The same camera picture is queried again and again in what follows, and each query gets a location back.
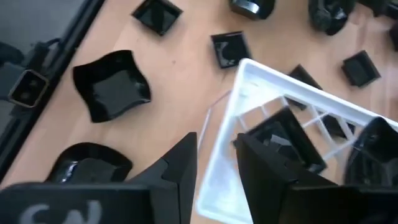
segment wavy black bowl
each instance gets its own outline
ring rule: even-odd
[[[122,182],[132,162],[110,147],[91,142],[70,146],[58,157],[47,181],[53,183]]]
[[[112,120],[151,99],[148,82],[130,50],[115,51],[74,67],[73,81],[94,123]]]

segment white plastic grid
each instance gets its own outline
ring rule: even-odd
[[[354,133],[351,132],[347,123],[362,128],[373,117],[379,116],[253,60],[244,59],[240,63],[233,90],[210,106],[200,135],[199,150],[206,136],[212,110],[226,98],[228,98],[228,104],[197,200],[199,214],[223,223],[251,223],[239,175],[233,167],[235,162],[231,163],[231,158],[228,157],[228,144],[236,122],[245,132],[248,131],[243,114],[254,108],[260,108],[264,119],[267,119],[272,115],[264,105],[278,98],[283,106],[288,105],[287,99],[307,105],[306,110],[312,118],[302,123],[302,127],[305,129],[316,124],[329,147],[329,151],[322,155],[323,159],[327,161],[335,157],[339,164],[345,162],[341,158],[341,152],[355,142]],[[327,115],[338,120],[347,137],[343,143],[336,143],[327,131],[322,121],[322,118]],[[398,129],[398,123],[385,119],[395,130]]]

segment wooden table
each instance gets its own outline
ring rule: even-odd
[[[24,143],[2,186],[43,181],[59,154],[78,142],[117,149],[134,162],[130,177],[150,166],[189,131],[201,130],[208,106],[230,90],[235,68],[218,68],[210,35],[243,30],[253,59],[284,73],[301,63],[316,81],[336,96],[398,120],[398,55],[386,34],[393,21],[373,18],[357,5],[346,27],[327,37],[309,26],[306,0],[278,0],[265,21],[232,13],[227,0],[173,0],[184,10],[164,37],[130,16],[139,0],[107,0],[65,72],[56,92]],[[73,66],[114,50],[134,51],[147,77],[153,100],[121,117],[90,122],[74,89]],[[363,90],[351,88],[340,67],[343,59],[366,49],[382,78]],[[197,190],[211,144],[199,155]],[[192,223],[212,223],[193,212]]]

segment square black container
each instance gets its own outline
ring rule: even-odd
[[[342,69],[349,83],[360,88],[366,87],[381,77],[368,53],[364,50],[344,60]]]
[[[182,10],[168,0],[145,0],[131,15],[159,35],[164,35],[181,13]]]
[[[220,68],[237,66],[243,58],[251,58],[243,32],[212,35],[214,50]]]
[[[325,161],[288,107],[280,110],[246,134],[265,145],[279,144],[279,147],[272,148],[277,149],[279,154],[297,162],[311,172],[318,174],[326,169]]]
[[[328,115],[324,117],[322,121],[330,135],[347,139],[347,136],[345,135],[344,131],[342,130],[340,124],[338,123],[335,117]],[[351,132],[354,134],[355,126],[349,123],[347,123],[347,125],[351,130]]]
[[[289,76],[294,79],[297,79],[298,81],[313,86],[319,90],[323,90],[322,87],[311,77],[311,75],[301,65],[297,65],[293,69],[293,71],[289,73]],[[300,108],[301,110],[307,109],[307,106],[302,103],[290,99],[288,99],[288,101],[291,102],[293,105],[297,106],[298,108]]]

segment black triangular piece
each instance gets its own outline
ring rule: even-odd
[[[253,223],[278,223],[285,193],[293,185],[334,185],[246,134],[238,134],[236,155]]]

